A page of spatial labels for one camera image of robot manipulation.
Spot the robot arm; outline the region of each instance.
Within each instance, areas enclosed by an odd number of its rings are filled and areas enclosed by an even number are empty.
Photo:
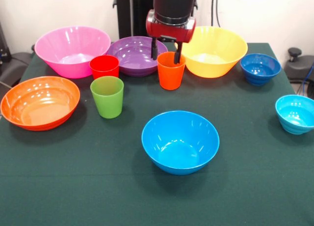
[[[154,9],[146,19],[147,33],[152,39],[152,58],[157,59],[157,38],[170,39],[178,44],[174,63],[180,62],[182,43],[188,43],[195,29],[191,16],[195,0],[154,0]]]

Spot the dark blue bowl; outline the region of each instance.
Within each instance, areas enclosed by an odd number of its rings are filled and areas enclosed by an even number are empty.
[[[148,121],[142,132],[142,144],[159,168],[186,175],[203,168],[216,155],[219,136],[204,117],[171,111]]]
[[[240,65],[247,82],[256,86],[266,84],[281,71],[279,62],[264,54],[248,54]]]

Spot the orange cup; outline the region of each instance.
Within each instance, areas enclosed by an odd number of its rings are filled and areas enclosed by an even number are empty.
[[[158,56],[158,75],[160,86],[166,90],[180,87],[185,67],[185,57],[181,55],[180,63],[174,63],[175,53],[165,52]]]

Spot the pink bowl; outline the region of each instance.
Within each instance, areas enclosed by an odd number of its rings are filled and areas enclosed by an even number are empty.
[[[105,32],[86,26],[50,31],[35,44],[36,54],[59,75],[78,79],[90,76],[89,62],[106,54],[110,38]]]

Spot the purple bowl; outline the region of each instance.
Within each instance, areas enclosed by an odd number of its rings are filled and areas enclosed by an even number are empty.
[[[157,60],[151,58],[152,38],[132,36],[114,42],[107,55],[120,61],[120,71],[133,77],[143,77],[157,70]],[[157,41],[158,54],[167,52],[167,47]]]

